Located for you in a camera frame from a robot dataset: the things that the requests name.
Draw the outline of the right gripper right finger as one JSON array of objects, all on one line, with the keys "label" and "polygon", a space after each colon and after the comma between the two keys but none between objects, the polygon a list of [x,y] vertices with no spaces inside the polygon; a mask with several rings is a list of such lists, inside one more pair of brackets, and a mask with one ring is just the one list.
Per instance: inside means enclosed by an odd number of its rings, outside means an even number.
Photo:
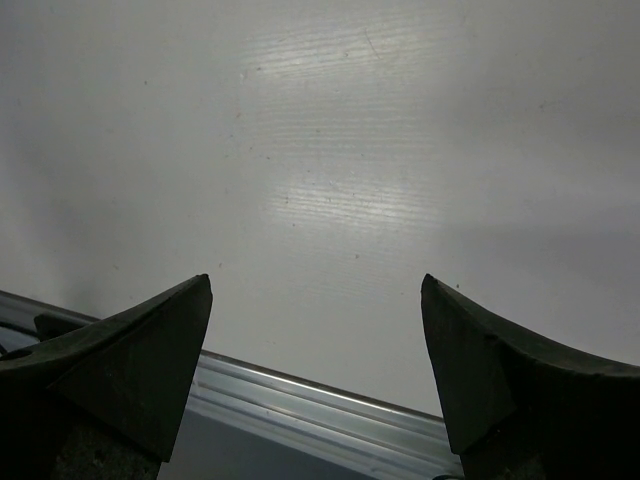
[{"label": "right gripper right finger", "polygon": [[638,478],[638,367],[548,339],[431,275],[421,310],[465,478]]}]

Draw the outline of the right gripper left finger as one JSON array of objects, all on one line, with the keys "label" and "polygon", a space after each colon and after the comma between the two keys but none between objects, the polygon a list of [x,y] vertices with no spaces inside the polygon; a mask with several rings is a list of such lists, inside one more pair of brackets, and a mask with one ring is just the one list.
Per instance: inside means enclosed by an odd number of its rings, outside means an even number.
[{"label": "right gripper left finger", "polygon": [[1,319],[87,323],[1,355],[5,479],[154,479],[169,462],[213,304],[192,277],[96,320],[3,293]]}]

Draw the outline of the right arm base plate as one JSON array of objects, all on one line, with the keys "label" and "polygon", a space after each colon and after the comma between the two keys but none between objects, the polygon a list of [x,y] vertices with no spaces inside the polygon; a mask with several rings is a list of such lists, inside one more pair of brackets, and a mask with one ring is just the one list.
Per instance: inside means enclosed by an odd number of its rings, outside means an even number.
[{"label": "right arm base plate", "polygon": [[26,320],[1,319],[1,355],[31,347],[87,326],[49,314],[39,314]]}]

